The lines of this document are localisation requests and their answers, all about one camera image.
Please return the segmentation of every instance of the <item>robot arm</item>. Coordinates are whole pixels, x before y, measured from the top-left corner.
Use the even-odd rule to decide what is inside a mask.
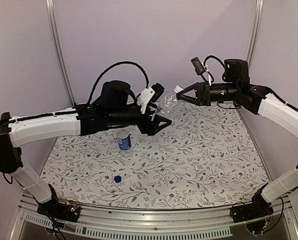
[[[201,69],[199,64],[202,63],[196,59],[194,58],[194,65],[197,71]],[[198,82],[179,92],[177,98],[198,106],[210,106],[211,102],[234,101],[236,105],[246,108],[255,115],[270,119],[298,138],[296,108],[281,100],[270,88],[250,84],[246,61],[228,59],[224,61],[224,65],[224,81],[227,83]],[[195,97],[185,95],[190,91],[195,91]],[[263,186],[252,197],[252,203],[234,206],[231,211],[234,221],[246,221],[251,219],[251,216],[259,218],[273,213],[270,203],[296,188],[298,188],[298,165]]]
[[[101,95],[92,104],[80,104],[63,111],[41,115],[12,117],[5,112],[0,120],[0,172],[12,176],[39,203],[38,213],[52,218],[76,222],[79,205],[60,203],[53,187],[43,182],[27,162],[21,159],[21,146],[60,136],[85,136],[108,129],[138,126],[149,136],[171,124],[156,115],[150,107],[163,93],[160,84],[146,88],[138,99],[130,85],[122,81],[106,82]],[[128,104],[128,97],[137,102]]]

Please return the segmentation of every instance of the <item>black bracket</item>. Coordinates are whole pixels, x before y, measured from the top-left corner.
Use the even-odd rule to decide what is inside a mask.
[[[0,126],[9,122],[11,115],[5,112],[1,115]],[[9,124],[0,128],[0,172],[10,174],[18,168],[23,167],[21,160],[22,150],[20,147],[13,147],[10,139]]]
[[[155,135],[156,133],[166,128],[167,126],[170,126],[171,123],[172,123],[171,120],[156,114],[152,121],[152,127],[148,132],[148,136]]]
[[[195,97],[185,95],[190,91],[195,92]],[[210,85],[206,82],[196,82],[178,92],[177,99],[197,106],[211,106]]]
[[[54,188],[49,184],[52,199],[40,203],[37,212],[55,219],[77,223],[80,216],[80,205],[76,202],[60,203]]]
[[[230,210],[230,216],[234,223],[244,222],[252,219],[262,218],[273,214],[271,203],[267,203],[261,196],[262,186],[252,197],[252,203],[233,206]]]

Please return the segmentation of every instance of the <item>floral tablecloth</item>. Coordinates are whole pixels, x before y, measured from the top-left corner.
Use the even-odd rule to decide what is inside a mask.
[[[42,179],[62,199],[145,209],[246,202],[268,181],[236,110],[183,102],[156,142],[130,129],[132,156],[119,153],[113,130],[58,138]]]

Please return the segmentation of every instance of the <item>metal extrusion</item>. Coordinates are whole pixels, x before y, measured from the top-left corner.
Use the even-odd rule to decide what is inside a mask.
[[[259,29],[260,29],[261,17],[262,17],[262,9],[263,9],[263,0],[257,0],[256,6],[255,6],[253,26],[252,26],[252,35],[251,35],[248,54],[247,54],[247,62],[249,65],[249,69],[250,69],[250,66],[252,63],[252,59],[254,56],[254,51],[255,51],[258,35],[259,35]]]
[[[47,12],[48,12],[48,18],[49,18],[49,24],[50,24],[53,44],[54,44],[55,52],[57,55],[65,91],[67,93],[70,104],[72,106],[74,106],[76,104],[76,102],[74,100],[72,88],[71,88],[70,81],[69,81],[68,72],[66,70],[65,63],[64,63],[64,58],[63,58],[60,39],[59,39],[59,32],[58,32],[58,28],[57,28],[57,24],[56,24],[56,19],[55,19],[53,0],[46,0],[46,7],[47,7]]]

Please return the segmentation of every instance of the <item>clear plastic bottle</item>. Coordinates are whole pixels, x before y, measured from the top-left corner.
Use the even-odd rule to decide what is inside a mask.
[[[175,92],[168,93],[158,105],[155,114],[161,115],[165,118],[172,118],[172,115],[177,110],[178,99]]]

